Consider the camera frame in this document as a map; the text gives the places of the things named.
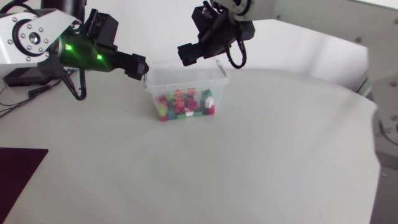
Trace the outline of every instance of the green led light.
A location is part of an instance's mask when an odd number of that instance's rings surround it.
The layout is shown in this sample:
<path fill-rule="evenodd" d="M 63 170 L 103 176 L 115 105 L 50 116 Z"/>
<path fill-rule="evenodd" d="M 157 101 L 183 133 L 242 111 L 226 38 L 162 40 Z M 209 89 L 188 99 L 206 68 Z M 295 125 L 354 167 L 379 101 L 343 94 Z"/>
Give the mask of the green led light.
<path fill-rule="evenodd" d="M 65 50 L 72 50 L 72 46 L 69 44 L 65 44 Z"/>

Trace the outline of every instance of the clear plastic container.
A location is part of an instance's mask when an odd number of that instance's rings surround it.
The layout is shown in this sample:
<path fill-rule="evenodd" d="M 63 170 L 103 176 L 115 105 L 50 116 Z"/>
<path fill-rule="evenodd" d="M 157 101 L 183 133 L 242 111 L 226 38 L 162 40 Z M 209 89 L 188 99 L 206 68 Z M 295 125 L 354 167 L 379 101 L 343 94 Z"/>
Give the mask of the clear plastic container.
<path fill-rule="evenodd" d="M 213 58 L 188 67 L 179 60 L 149 67 L 144 88 L 152 94 L 162 121 L 216 114 L 224 86 L 231 81 L 221 62 Z"/>

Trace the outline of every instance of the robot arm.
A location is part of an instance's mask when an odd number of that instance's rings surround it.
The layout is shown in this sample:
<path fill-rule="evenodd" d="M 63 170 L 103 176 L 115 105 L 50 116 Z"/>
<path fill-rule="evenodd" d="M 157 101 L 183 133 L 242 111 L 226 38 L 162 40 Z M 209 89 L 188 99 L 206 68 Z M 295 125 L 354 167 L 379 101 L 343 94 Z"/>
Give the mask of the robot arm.
<path fill-rule="evenodd" d="M 11 3 L 17 6 L 25 1 Z M 0 65 L 53 61 L 56 65 L 51 67 L 57 68 L 68 66 L 101 72 L 121 68 L 137 80 L 148 72 L 145 57 L 119 52 L 113 44 L 118 22 L 110 15 L 93 9 L 83 25 L 80 19 L 84 20 L 85 0 L 42 0 L 42 7 L 30 12 L 0 14 L 0 30 L 3 30 Z M 75 25 L 80 28 L 72 30 Z M 60 73 L 55 78 L 61 78 L 63 72 Z"/>
<path fill-rule="evenodd" d="M 216 9 L 209 16 L 209 11 Z M 178 48 L 185 66 L 199 57 L 213 57 L 225 52 L 239 40 L 238 31 L 254 36 L 254 28 L 243 22 L 277 19 L 324 34 L 361 44 L 368 48 L 369 81 L 385 135 L 398 144 L 398 11 L 354 0 L 214 0 L 209 7 L 197 7 L 193 20 L 199 30 L 199 43 Z"/>

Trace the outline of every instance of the white table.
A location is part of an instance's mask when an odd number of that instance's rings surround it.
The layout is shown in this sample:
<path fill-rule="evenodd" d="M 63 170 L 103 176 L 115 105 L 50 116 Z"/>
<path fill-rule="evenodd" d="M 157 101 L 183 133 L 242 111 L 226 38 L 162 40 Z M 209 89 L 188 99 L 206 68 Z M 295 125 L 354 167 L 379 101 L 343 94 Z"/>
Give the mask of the white table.
<path fill-rule="evenodd" d="M 85 101 L 60 85 L 0 119 L 2 147 L 49 149 L 5 223 L 369 223 L 376 106 L 289 73 L 231 75 L 214 117 L 160 122 L 116 71 L 89 72 Z"/>

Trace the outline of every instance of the colorful block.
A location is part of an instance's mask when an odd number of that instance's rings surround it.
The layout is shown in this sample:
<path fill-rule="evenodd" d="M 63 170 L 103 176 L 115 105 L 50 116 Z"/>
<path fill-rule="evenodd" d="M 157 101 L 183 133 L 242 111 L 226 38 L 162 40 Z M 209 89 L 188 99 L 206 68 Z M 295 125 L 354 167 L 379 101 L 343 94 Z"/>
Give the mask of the colorful block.
<path fill-rule="evenodd" d="M 209 115 L 214 115 L 216 113 L 216 107 L 213 105 L 211 106 L 211 108 L 209 109 Z"/>
<path fill-rule="evenodd" d="M 193 116 L 203 116 L 203 112 L 202 111 L 194 111 Z"/>
<path fill-rule="evenodd" d="M 168 121 L 168 120 L 169 120 L 169 118 L 168 118 L 167 116 L 161 116 L 160 119 L 161 119 L 162 121 Z"/>
<path fill-rule="evenodd" d="M 167 111 L 167 107 L 163 104 L 158 106 L 158 112 L 159 112 L 159 116 L 165 116 L 166 115 L 166 111 Z"/>
<path fill-rule="evenodd" d="M 193 116 L 193 111 L 190 110 L 190 109 L 188 109 L 188 108 L 186 108 L 186 109 L 185 109 L 185 115 L 186 115 L 187 117 Z"/>
<path fill-rule="evenodd" d="M 206 100 L 205 100 L 205 108 L 211 108 L 214 105 L 214 98 L 209 96 Z"/>
<path fill-rule="evenodd" d="M 168 110 L 167 117 L 168 117 L 169 121 L 177 119 L 177 115 L 175 114 L 174 110 Z"/>
<path fill-rule="evenodd" d="M 162 95 L 162 96 L 158 97 L 157 99 L 158 99 L 159 102 L 167 101 L 165 95 Z"/>
<path fill-rule="evenodd" d="M 177 98 L 175 102 L 177 103 L 177 106 L 185 106 L 185 100 L 183 98 Z"/>
<path fill-rule="evenodd" d="M 177 119 L 184 119 L 186 118 L 185 114 L 179 114 L 177 115 Z"/>
<path fill-rule="evenodd" d="M 173 94 L 166 94 L 167 101 L 175 101 L 175 96 Z"/>
<path fill-rule="evenodd" d="M 213 96 L 213 93 L 210 91 L 210 90 L 205 90 L 203 93 L 202 93 L 202 97 L 203 96 L 205 96 L 206 98 L 207 97 L 209 97 L 209 96 Z"/>
<path fill-rule="evenodd" d="M 210 114 L 210 109 L 209 108 L 203 108 L 203 115 L 209 115 Z"/>
<path fill-rule="evenodd" d="M 159 116 L 166 116 L 166 110 L 165 109 L 159 109 Z"/>
<path fill-rule="evenodd" d="M 188 109 L 195 111 L 198 108 L 198 103 L 196 101 L 188 102 Z"/>
<path fill-rule="evenodd" d="M 183 90 L 176 90 L 176 91 L 175 91 L 175 96 L 176 96 L 177 98 L 183 97 L 183 96 L 184 96 L 184 91 L 183 91 Z"/>
<path fill-rule="evenodd" d="M 164 106 L 167 106 L 167 101 L 161 101 L 161 102 L 159 102 L 159 105 L 164 105 Z"/>
<path fill-rule="evenodd" d="M 177 105 L 176 107 L 175 107 L 175 110 L 174 110 L 177 114 L 184 114 L 185 113 L 185 107 L 184 106 L 181 106 L 181 105 Z"/>

